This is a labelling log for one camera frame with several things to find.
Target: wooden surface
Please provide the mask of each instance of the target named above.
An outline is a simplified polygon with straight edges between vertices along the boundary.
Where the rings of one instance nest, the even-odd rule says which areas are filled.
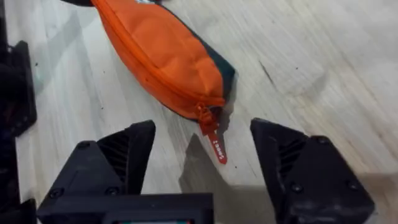
[[[221,166],[198,126],[146,93],[92,8],[7,0],[10,44],[29,43],[39,118],[17,141],[22,198],[41,201],[76,143],[153,119],[143,193],[215,193],[220,223],[274,223],[249,122],[330,137],[398,223],[398,2],[165,2],[238,71]]]

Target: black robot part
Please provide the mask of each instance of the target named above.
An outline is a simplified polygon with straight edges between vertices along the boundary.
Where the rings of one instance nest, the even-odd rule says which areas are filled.
[[[21,135],[37,119],[29,49],[7,43],[4,1],[0,0],[0,138]]]
[[[43,224],[213,223],[212,194],[140,195],[155,136],[152,121],[73,150],[37,215]]]
[[[251,132],[278,224],[364,223],[374,202],[333,143],[256,118]]]

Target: wood grain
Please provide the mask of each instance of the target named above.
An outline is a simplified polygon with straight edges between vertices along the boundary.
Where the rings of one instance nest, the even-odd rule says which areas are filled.
[[[195,123],[142,89],[95,9],[6,1],[10,44],[29,43],[39,114],[17,141],[23,198],[43,199],[79,141],[153,119],[144,193],[210,190],[220,223],[274,223],[249,132],[260,117],[330,137],[377,203],[369,222],[398,223],[397,1],[164,4],[237,69],[223,121],[228,164],[218,164]]]

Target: screw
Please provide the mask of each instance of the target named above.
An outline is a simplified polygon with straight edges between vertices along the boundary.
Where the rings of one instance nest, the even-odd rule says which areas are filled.
[[[352,182],[352,181],[348,181],[348,182],[347,182],[347,187],[348,187],[350,190],[353,190],[353,191],[357,191],[357,190],[358,190],[358,186],[357,186],[354,182]]]
[[[118,195],[119,194],[119,189],[117,187],[108,187],[105,190],[105,194],[106,195],[113,195],[113,196]]]
[[[293,183],[291,188],[295,193],[300,193],[303,191],[303,187],[300,184]]]
[[[89,142],[81,142],[77,145],[77,148],[79,148],[80,150],[84,150],[87,149],[90,146]]]
[[[50,198],[55,199],[61,197],[63,195],[63,191],[64,189],[54,189],[50,191]]]
[[[321,137],[318,138],[318,142],[320,144],[328,144],[329,143],[329,139],[326,138],[326,137],[321,136]]]

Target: black plastic part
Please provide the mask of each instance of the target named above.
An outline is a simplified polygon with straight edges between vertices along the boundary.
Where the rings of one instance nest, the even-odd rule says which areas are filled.
[[[0,134],[13,137],[32,126],[37,113],[27,43],[8,47],[7,56],[0,61]]]
[[[125,183],[127,194],[141,193],[154,138],[155,124],[147,121],[132,125],[97,142],[109,164]]]
[[[0,223],[36,224],[36,202],[30,199],[6,213],[0,213]]]
[[[20,203],[14,138],[0,139],[0,223],[35,224],[35,200]]]
[[[251,122],[278,224],[364,223],[374,202],[333,143],[256,118]]]
[[[212,194],[139,195],[155,136],[152,121],[79,143],[40,205],[43,224],[191,220],[213,223]]]
[[[86,6],[86,7],[93,7],[93,3],[91,0],[61,0],[70,4],[74,4],[77,6]]]
[[[15,140],[0,139],[0,213],[15,209],[19,204]]]

